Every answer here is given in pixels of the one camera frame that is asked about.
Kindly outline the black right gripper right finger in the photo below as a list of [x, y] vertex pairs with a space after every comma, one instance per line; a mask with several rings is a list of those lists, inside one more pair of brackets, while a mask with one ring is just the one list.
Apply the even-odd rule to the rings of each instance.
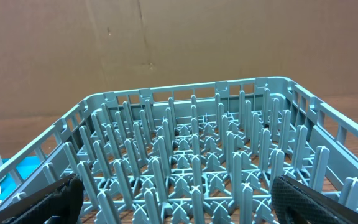
[[274, 178], [270, 193], [281, 224], [358, 224], [356, 211], [287, 175]]

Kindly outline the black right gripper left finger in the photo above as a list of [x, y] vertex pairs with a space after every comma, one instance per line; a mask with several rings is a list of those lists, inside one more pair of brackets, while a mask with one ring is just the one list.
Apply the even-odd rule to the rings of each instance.
[[0, 211], [0, 224], [76, 223], [84, 200], [79, 175], [66, 176]]

